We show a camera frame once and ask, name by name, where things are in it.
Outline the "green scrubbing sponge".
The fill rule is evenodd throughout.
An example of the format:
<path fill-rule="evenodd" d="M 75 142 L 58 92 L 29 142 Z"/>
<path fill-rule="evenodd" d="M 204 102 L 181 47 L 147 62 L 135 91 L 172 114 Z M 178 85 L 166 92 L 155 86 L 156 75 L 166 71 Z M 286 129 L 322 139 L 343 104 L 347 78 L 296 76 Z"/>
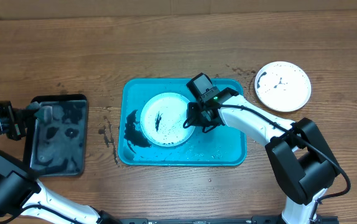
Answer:
<path fill-rule="evenodd" d="M 49 123 L 53 119 L 53 108 L 51 106 L 39 106 L 36 107 L 37 111 L 34 116 L 42 123 Z"/>

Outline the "light blue plate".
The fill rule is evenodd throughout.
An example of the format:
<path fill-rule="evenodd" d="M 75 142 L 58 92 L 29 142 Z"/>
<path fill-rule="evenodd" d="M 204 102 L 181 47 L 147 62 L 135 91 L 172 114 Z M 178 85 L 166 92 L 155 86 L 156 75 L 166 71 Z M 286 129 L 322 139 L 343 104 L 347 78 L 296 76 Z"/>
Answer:
<path fill-rule="evenodd" d="M 193 126 L 184 128 L 190 101 L 178 93 L 161 93 L 152 97 L 141 111 L 140 125 L 145 137 L 153 144 L 174 147 L 193 134 Z"/>

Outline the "white plate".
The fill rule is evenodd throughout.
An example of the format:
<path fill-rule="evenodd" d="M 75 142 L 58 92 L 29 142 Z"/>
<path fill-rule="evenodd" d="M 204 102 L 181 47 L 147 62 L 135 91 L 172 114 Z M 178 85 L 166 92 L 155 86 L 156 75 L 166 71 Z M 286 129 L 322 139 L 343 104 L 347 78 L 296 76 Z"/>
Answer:
<path fill-rule="evenodd" d="M 278 112 L 299 110 L 312 94 L 308 75 L 299 66 L 284 61 L 263 66 L 255 77 L 254 89 L 261 103 Z"/>

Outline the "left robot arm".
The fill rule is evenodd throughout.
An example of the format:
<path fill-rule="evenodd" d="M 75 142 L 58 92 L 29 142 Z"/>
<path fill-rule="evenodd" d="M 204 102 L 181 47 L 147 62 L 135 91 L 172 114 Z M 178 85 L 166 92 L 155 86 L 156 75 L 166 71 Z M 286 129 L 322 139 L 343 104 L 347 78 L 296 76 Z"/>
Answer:
<path fill-rule="evenodd" d="M 10 101 L 0 101 L 0 135 L 18 141 L 26 136 L 26 128 L 37 121 L 48 123 L 53 118 L 52 107 L 31 103 L 25 109 L 15 109 Z M 20 215 L 37 217 L 50 223 L 119 223 L 103 210 L 80 205 L 49 190 L 39 180 L 35 170 L 0 150 L 0 218 Z"/>

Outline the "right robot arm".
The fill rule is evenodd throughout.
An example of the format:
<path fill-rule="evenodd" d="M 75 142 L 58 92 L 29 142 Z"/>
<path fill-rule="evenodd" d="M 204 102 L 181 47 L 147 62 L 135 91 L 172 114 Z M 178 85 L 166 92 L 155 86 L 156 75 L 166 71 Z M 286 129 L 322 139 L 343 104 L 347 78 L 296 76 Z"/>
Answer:
<path fill-rule="evenodd" d="M 187 83 L 195 97 L 188 104 L 183 127 L 200 126 L 207 133 L 217 126 L 237 129 L 264 146 L 276 181 L 286 194 L 279 215 L 253 216 L 247 223 L 338 223 L 317 214 L 340 166 L 317 125 L 279 118 L 248 102 L 236 90 L 219 90 L 200 73 Z"/>

